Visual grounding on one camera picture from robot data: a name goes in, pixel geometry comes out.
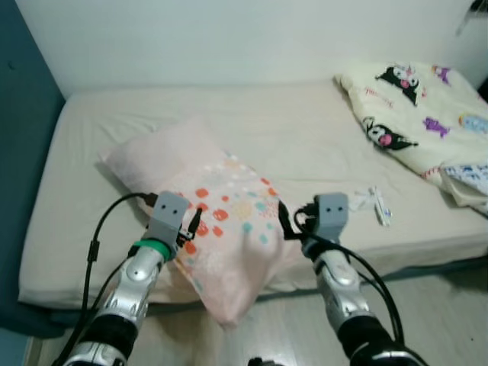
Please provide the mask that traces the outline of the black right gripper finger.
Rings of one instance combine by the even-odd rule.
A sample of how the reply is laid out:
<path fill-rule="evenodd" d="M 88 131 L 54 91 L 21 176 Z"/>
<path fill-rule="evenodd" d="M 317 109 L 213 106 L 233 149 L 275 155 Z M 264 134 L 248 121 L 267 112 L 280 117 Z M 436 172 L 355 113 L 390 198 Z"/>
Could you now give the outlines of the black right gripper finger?
<path fill-rule="evenodd" d="M 293 229 L 289 210 L 282 200 L 278 202 L 278 222 L 280 223 L 284 240 L 297 240 L 297 233 Z"/>

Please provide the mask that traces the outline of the pink dotted pillow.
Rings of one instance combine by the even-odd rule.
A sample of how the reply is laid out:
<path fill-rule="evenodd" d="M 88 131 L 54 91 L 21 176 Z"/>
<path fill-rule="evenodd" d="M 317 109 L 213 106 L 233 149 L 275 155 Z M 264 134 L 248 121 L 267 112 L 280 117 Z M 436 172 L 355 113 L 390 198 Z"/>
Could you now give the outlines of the pink dotted pillow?
<path fill-rule="evenodd" d="M 259 293 L 297 257 L 284 239 L 275 187 L 217 144 L 199 120 L 131 137 L 100 153 L 102 164 L 131 191 L 168 191 L 200 216 L 195 240 L 175 256 L 206 311 L 224 328 L 236 326 Z"/>

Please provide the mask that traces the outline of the white blue lettered book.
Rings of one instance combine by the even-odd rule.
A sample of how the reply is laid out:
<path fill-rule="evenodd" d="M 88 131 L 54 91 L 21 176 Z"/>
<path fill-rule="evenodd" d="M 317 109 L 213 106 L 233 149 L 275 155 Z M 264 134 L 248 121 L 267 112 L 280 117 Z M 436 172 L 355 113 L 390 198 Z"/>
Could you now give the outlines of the white blue lettered book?
<path fill-rule="evenodd" d="M 450 195 L 460 205 L 477 205 L 487 202 L 488 165 L 461 164 L 445 166 L 441 175 Z"/>

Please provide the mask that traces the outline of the cream cartoon print blanket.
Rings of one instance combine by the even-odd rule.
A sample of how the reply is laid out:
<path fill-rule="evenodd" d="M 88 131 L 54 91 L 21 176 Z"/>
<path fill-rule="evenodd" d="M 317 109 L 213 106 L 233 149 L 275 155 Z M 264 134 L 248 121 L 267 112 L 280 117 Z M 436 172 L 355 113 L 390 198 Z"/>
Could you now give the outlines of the cream cartoon print blanket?
<path fill-rule="evenodd" d="M 334 78 L 370 142 L 450 197 L 443 167 L 488 165 L 488 104 L 459 71 L 364 63 Z M 487 202 L 457 205 L 488 212 Z"/>

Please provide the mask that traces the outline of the white crumpled tissue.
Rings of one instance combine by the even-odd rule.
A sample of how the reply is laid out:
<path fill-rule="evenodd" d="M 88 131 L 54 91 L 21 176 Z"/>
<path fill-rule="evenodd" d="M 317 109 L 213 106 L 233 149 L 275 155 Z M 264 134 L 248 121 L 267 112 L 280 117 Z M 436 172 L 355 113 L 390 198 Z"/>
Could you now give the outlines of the white crumpled tissue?
<path fill-rule="evenodd" d="M 375 210 L 377 206 L 377 196 L 373 191 L 356 191 L 349 198 L 349 212 L 359 210 Z"/>

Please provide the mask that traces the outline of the white wrapper strip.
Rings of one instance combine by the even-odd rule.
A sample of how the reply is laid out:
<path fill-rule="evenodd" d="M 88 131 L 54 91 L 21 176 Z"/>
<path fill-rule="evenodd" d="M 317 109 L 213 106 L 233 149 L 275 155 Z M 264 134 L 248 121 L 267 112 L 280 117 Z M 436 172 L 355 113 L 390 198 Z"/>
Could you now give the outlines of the white wrapper strip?
<path fill-rule="evenodd" d="M 384 201 L 384 196 L 381 194 L 380 189 L 377 186 L 371 186 L 368 190 L 373 199 L 377 219 L 381 226 L 390 226 L 393 223 L 393 214 L 387 208 L 386 201 Z"/>

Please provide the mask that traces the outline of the cream sheeted mattress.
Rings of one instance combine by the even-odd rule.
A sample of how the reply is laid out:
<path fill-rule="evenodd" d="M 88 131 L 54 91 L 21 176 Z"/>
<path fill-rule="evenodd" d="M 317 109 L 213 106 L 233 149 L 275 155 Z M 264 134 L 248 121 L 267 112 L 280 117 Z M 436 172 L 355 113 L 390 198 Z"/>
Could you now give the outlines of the cream sheeted mattress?
<path fill-rule="evenodd" d="M 271 181 L 291 210 L 317 193 L 379 188 L 391 225 L 381 226 L 370 208 L 356 210 L 341 241 L 381 275 L 486 254 L 485 216 L 454 206 L 377 150 L 334 83 L 84 91 L 71 95 L 53 132 L 14 276 L 16 300 L 79 307 L 88 241 L 125 192 L 100 166 L 101 154 L 185 120 L 208 125 L 217 144 Z"/>

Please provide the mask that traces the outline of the robot right leg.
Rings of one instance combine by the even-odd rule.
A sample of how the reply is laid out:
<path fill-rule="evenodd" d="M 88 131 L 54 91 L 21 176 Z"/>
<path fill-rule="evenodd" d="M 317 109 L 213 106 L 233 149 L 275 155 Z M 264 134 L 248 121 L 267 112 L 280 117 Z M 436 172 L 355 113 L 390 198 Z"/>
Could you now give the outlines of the robot right leg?
<path fill-rule="evenodd" d="M 283 364 L 273 359 L 255 356 L 247 361 L 246 366 L 283 366 Z"/>

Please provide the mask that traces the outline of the teal padded headboard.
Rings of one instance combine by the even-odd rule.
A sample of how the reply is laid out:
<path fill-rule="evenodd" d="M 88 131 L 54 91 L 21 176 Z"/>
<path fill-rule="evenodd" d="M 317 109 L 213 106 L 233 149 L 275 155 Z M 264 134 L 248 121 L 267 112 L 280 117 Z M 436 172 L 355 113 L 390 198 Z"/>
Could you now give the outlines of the teal padded headboard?
<path fill-rule="evenodd" d="M 18 300 L 21 258 L 64 97 L 15 0 L 0 0 L 0 330 L 42 339 L 64 328 Z"/>

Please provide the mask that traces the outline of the dark bed frame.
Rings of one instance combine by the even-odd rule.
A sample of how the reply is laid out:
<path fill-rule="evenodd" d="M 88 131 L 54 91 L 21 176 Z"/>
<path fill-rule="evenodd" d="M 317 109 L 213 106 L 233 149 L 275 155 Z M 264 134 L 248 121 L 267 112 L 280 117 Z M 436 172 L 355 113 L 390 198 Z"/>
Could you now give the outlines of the dark bed frame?
<path fill-rule="evenodd" d="M 478 266 L 486 266 L 488 264 L 487 255 L 481 257 L 458 259 L 454 262 L 442 265 L 430 266 L 408 266 L 408 268 L 401 269 L 401 271 L 394 271 L 383 276 L 384 282 L 390 285 L 390 282 L 397 280 L 424 278 L 430 275 L 446 275 L 455 271 L 470 271 Z M 318 295 L 317 289 L 296 290 L 291 292 L 277 292 L 268 295 L 261 295 L 257 302 L 268 302 L 269 300 L 283 299 L 283 297 L 302 297 L 310 295 Z M 184 313 L 189 310 L 202 310 L 204 308 L 202 302 L 191 303 L 153 303 L 149 306 L 149 315 L 169 315 L 173 313 Z M 79 310 L 52 310 L 47 317 L 49 321 L 59 327 L 67 328 L 75 324 L 80 314 Z"/>

